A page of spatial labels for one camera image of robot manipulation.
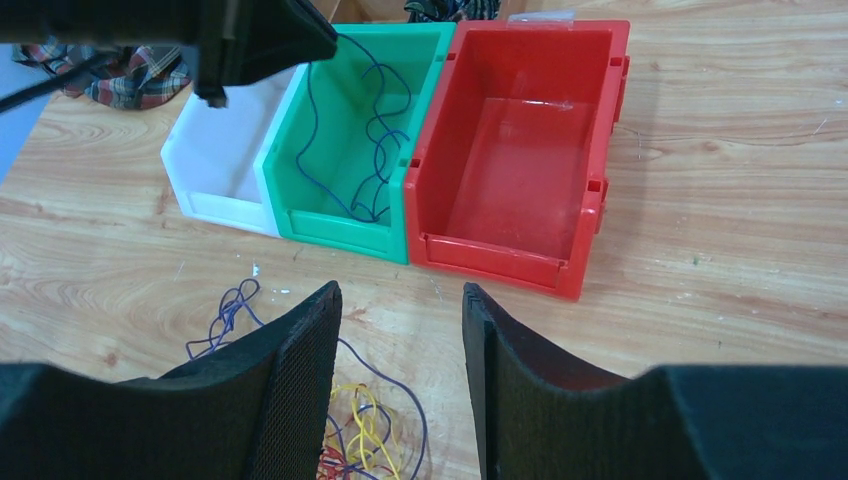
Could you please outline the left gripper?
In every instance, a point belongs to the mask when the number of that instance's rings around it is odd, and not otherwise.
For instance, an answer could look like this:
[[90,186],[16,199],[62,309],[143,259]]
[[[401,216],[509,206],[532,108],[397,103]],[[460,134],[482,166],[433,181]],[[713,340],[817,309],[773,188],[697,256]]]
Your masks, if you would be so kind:
[[3,1],[3,43],[54,38],[96,53],[68,73],[7,95],[1,106],[17,108],[45,96],[127,45],[193,48],[197,95],[214,108],[227,104],[220,73],[224,32],[227,86],[251,85],[336,53],[336,30],[309,1],[238,1],[225,24],[228,14],[226,1]]

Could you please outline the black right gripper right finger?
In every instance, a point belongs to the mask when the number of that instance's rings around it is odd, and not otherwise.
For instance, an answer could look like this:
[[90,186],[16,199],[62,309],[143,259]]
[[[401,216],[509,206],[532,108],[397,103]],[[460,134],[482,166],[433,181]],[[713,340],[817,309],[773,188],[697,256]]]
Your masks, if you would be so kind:
[[462,336],[485,479],[843,479],[847,371],[672,364],[628,379],[560,348],[482,287]]

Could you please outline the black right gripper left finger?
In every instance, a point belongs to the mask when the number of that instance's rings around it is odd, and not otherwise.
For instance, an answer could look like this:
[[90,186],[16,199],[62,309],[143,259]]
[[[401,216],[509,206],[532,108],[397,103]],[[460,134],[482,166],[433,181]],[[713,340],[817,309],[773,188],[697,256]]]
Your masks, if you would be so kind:
[[312,479],[342,292],[159,378],[107,383],[45,363],[1,367],[5,479]]

